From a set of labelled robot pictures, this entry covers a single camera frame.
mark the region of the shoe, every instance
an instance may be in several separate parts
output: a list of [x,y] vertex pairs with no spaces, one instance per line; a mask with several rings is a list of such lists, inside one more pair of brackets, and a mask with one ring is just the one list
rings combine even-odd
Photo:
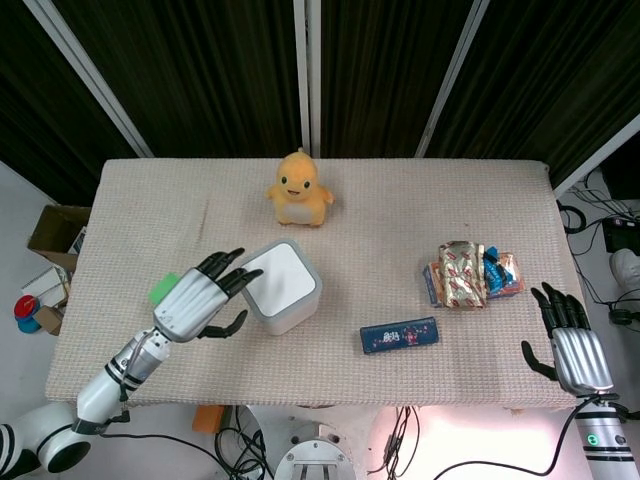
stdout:
[[[609,258],[609,266],[616,282],[623,292],[630,292],[636,288],[640,289],[640,257],[636,256],[628,248],[618,250]],[[631,294],[629,297],[640,296],[640,291]],[[625,308],[632,312],[640,311],[640,300],[637,302],[624,302],[617,308]]]

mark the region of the floor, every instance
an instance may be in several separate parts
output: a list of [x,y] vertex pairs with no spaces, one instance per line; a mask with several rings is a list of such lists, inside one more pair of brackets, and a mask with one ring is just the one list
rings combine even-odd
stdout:
[[[599,175],[592,175],[592,186],[601,185]],[[597,210],[565,195],[564,203],[579,206],[588,220],[599,218]],[[46,332],[21,334],[15,327],[11,311],[19,296],[20,286],[47,268],[47,262],[25,248],[26,240],[49,199],[0,163],[0,225],[2,238],[0,256],[0,422],[11,419],[45,403],[44,386],[48,364],[55,347],[55,337]],[[575,251],[589,245],[591,232],[572,236]],[[608,254],[601,232],[596,235],[589,254],[581,258],[581,266],[603,298],[614,299],[621,292],[609,273]],[[587,308],[594,329],[600,335],[607,352],[617,391],[622,402],[640,409],[640,384],[636,365],[640,356],[640,334],[630,334],[609,325],[606,308],[587,299]],[[213,450],[213,437],[191,431],[195,407],[163,405],[138,408],[132,411],[132,422],[113,426],[109,433],[165,433]],[[428,407],[419,412],[420,446],[406,480],[433,478],[440,470],[459,461],[470,459],[507,462],[544,470],[553,454],[566,411],[530,409],[519,415],[502,408]],[[391,408],[381,411],[369,436],[369,468],[376,468],[381,460],[387,436],[395,422]],[[400,470],[411,453],[416,439],[416,425],[410,423]],[[640,451],[640,431],[631,426],[627,436],[636,451]],[[88,457],[75,469],[60,475],[43,473],[40,478],[64,480],[94,479],[184,479],[224,478],[220,469],[206,455],[194,449],[165,440],[97,439]],[[372,480],[385,478],[382,473]],[[446,480],[492,478],[515,480],[528,475],[491,467],[464,467],[445,476]],[[583,458],[581,443],[574,427],[569,431],[562,455],[550,479],[590,478]]]

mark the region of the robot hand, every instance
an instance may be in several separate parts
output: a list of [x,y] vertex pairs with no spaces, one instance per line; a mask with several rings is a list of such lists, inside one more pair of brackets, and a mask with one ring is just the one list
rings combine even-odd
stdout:
[[576,397],[609,393],[613,381],[598,336],[591,330],[584,308],[573,296],[542,284],[547,297],[538,289],[531,293],[538,301],[542,321],[551,342],[555,368],[540,363],[531,345],[523,341],[522,354],[534,371],[558,381]]
[[[54,403],[0,425],[0,480],[40,466],[52,473],[73,467],[89,452],[92,439],[116,421],[113,415],[120,403],[168,358],[172,342],[236,333],[246,310],[228,327],[208,323],[229,299],[263,273],[238,268],[218,279],[242,253],[242,248],[217,252],[189,269],[154,309],[154,327],[138,332],[80,391],[76,415],[68,404]],[[126,421],[126,415],[120,421]]]

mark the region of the cardboard box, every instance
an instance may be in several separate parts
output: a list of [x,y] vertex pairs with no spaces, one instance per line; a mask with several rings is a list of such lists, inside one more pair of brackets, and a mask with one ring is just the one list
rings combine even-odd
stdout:
[[47,205],[27,248],[66,270],[75,271],[78,255],[68,252],[82,227],[89,223],[89,215],[90,207]]
[[41,307],[33,316],[36,322],[40,324],[51,335],[56,337],[60,333],[60,327],[62,327],[62,313],[51,307]]

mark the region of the black curtain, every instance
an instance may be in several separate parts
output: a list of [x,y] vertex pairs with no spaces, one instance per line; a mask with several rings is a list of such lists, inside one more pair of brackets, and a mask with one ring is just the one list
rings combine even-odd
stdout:
[[301,145],[291,1],[55,4],[156,156]]
[[91,205],[105,160],[133,151],[20,0],[2,3],[0,58],[0,161]]
[[640,2],[493,0],[428,157],[547,162],[558,185],[640,112]]
[[471,0],[322,0],[322,156],[412,157]]

